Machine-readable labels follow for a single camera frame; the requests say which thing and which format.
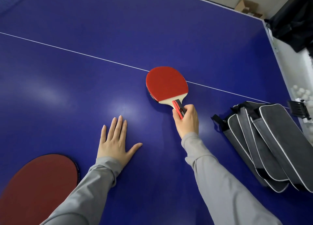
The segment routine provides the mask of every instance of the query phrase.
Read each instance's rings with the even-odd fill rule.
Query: bright red paddle
[[[1,225],[38,225],[78,184],[76,164],[66,156],[48,154],[23,166],[0,199]]]
[[[188,94],[185,78],[172,67],[155,67],[146,77],[147,89],[153,99],[160,104],[172,106],[182,119],[186,109],[182,100]]]

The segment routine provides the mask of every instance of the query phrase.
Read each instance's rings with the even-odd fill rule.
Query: gray sleeve
[[[201,196],[215,225],[281,225],[204,146],[196,133],[182,139]]]
[[[98,225],[107,193],[116,184],[122,171],[120,162],[112,157],[97,158],[86,176],[56,210],[41,224]]]

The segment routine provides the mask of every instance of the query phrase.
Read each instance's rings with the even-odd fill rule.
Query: white center line
[[[37,43],[37,44],[46,45],[46,46],[50,46],[50,47],[53,47],[53,48],[57,48],[57,49],[62,49],[62,50],[65,50],[65,51],[69,51],[69,52],[72,52],[72,53],[81,54],[81,55],[84,55],[84,56],[88,56],[88,57],[92,57],[92,58],[97,58],[97,59],[101,59],[101,60],[108,61],[108,62],[111,62],[111,63],[115,63],[115,64],[119,64],[119,65],[123,65],[123,66],[130,67],[130,68],[135,68],[135,69],[138,69],[138,70],[142,70],[142,71],[149,72],[149,71],[146,70],[146,69],[142,69],[142,68],[138,68],[138,67],[129,66],[129,65],[126,65],[126,64],[122,64],[122,63],[114,62],[114,61],[111,61],[111,60],[107,60],[107,59],[104,59],[104,58],[98,58],[98,57],[95,57],[95,56],[92,56],[92,55],[79,53],[79,52],[76,52],[76,51],[73,51],[73,50],[64,49],[64,48],[60,48],[60,47],[53,46],[53,45],[44,44],[44,43],[41,43],[41,42],[38,42],[38,41],[29,40],[29,39],[26,39],[26,38],[22,38],[22,37],[10,35],[10,34],[7,34],[7,33],[0,32],[0,34],[7,35],[7,36],[12,36],[12,37],[19,38],[19,39],[22,39],[22,40],[31,41],[31,42],[34,42],[34,43]],[[189,81],[187,81],[187,82],[188,82],[188,83],[192,83],[192,84],[196,84],[196,85],[199,85],[199,86],[202,86],[202,87],[211,88],[211,89],[214,89],[214,90],[217,90],[217,91],[226,92],[226,93],[233,94],[233,95],[236,95],[236,96],[241,96],[241,97],[245,97],[245,98],[252,99],[252,100],[256,100],[256,101],[260,101],[260,102],[264,102],[264,103],[269,103],[269,102],[262,101],[262,100],[258,100],[258,99],[251,98],[251,97],[248,97],[248,96],[239,95],[239,94],[236,94],[236,93],[233,93],[233,92],[228,92],[228,91],[224,91],[224,90],[221,90],[221,89],[217,89],[217,88],[213,88],[213,87],[208,87],[208,86],[201,85],[201,84],[198,84],[198,83],[189,82]]]

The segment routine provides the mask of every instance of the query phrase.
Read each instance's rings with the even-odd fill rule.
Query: red and black handle
[[[182,106],[182,103],[180,102],[179,99],[172,101],[175,110],[177,111],[180,119],[182,120],[182,118],[184,118],[185,114],[186,114],[186,109]]]

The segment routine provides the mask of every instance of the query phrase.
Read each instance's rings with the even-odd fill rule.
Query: dark red paddle
[[[23,166],[0,199],[1,225],[38,225],[77,186],[76,164],[66,156],[48,154]]]
[[[172,67],[155,67],[146,77],[147,89],[153,99],[160,104],[172,106],[182,119],[186,109],[182,100],[188,94],[185,78]]]

